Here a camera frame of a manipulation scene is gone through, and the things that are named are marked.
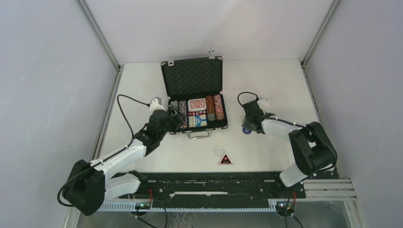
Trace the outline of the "red playing card deck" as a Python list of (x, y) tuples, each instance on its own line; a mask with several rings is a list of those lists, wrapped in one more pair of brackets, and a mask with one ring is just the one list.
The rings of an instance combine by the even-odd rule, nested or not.
[(197, 98), (191, 99), (188, 101), (188, 111), (189, 112), (197, 112), (206, 110), (206, 99), (205, 98)]

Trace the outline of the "red black triangle card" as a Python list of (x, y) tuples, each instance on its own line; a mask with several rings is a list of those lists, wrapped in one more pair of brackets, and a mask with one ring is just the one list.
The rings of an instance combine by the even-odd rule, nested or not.
[(233, 165), (234, 163), (231, 160), (231, 158), (229, 157), (229, 155), (227, 153), (224, 153), (218, 164), (219, 165)]

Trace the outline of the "purple blind button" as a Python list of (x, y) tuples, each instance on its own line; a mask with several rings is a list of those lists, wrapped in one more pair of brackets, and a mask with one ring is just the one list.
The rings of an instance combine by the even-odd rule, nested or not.
[(244, 134), (251, 134), (252, 133), (252, 130), (250, 130), (250, 129), (246, 128), (246, 127), (243, 127), (242, 131), (243, 131)]

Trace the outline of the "white dealer button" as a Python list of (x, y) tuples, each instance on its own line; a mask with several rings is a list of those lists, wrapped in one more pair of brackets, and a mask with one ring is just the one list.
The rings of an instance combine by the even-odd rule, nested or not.
[(213, 150), (214, 154), (218, 157), (222, 157), (225, 154), (225, 149), (222, 146), (217, 146)]

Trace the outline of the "black aluminium poker case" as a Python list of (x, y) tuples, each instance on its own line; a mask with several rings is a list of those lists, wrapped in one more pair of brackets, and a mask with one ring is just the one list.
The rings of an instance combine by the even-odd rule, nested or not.
[(223, 120), (209, 121), (207, 117), (207, 126), (188, 127), (185, 129), (175, 129), (170, 134), (191, 134), (196, 132), (210, 133), (214, 130), (227, 129), (229, 126), (225, 110), (223, 91), (223, 59), (215, 55), (213, 50), (209, 51), (207, 57), (167, 60), (160, 64), (166, 93), (168, 96), (168, 105), (171, 101), (186, 101), (187, 113), (188, 101), (191, 99), (205, 98), (208, 95), (214, 97), (221, 96), (224, 109)]

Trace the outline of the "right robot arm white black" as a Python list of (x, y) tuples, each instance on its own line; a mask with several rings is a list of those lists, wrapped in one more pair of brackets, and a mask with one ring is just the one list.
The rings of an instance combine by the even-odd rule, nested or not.
[(278, 175), (274, 186), (279, 197), (288, 197), (295, 184), (336, 166), (337, 153), (320, 123), (301, 125), (279, 119), (273, 113), (263, 112), (257, 100), (241, 107), (245, 111), (244, 128), (276, 136), (291, 145), (294, 162)]

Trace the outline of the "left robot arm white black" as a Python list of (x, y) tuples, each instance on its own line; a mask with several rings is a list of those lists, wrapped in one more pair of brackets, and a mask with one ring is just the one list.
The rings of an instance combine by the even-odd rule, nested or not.
[(148, 184), (134, 174), (115, 175), (153, 152), (170, 131), (173, 122), (170, 112), (160, 105), (151, 110), (149, 122), (132, 136), (128, 145), (99, 159), (79, 160), (73, 165), (66, 183), (57, 194), (60, 205), (75, 207), (89, 216), (98, 211), (104, 201), (130, 193), (137, 198), (147, 195)]

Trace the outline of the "blue playing card box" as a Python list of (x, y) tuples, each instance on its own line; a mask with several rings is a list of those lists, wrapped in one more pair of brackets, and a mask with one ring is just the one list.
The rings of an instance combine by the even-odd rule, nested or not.
[(189, 116), (188, 122), (190, 128), (207, 126), (206, 114)]

